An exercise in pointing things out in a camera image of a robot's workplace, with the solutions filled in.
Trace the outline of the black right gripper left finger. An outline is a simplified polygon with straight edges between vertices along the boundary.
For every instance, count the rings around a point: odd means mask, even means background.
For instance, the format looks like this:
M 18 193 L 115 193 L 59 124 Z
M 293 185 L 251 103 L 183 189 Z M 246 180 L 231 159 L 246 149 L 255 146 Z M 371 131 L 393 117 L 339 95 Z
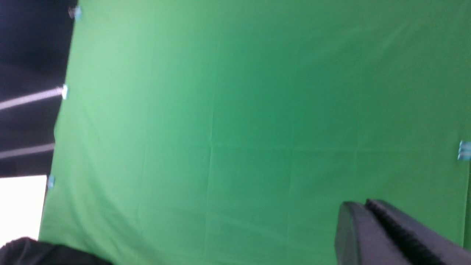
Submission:
M 365 205 L 343 202 L 335 234 L 338 265 L 410 265 Z

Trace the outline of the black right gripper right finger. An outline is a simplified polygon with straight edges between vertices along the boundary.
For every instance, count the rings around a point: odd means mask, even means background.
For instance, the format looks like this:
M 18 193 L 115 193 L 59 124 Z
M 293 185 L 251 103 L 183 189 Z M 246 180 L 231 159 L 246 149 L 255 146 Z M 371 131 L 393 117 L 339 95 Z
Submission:
M 384 200 L 365 203 L 412 265 L 469 265 L 470 251 L 439 235 Z

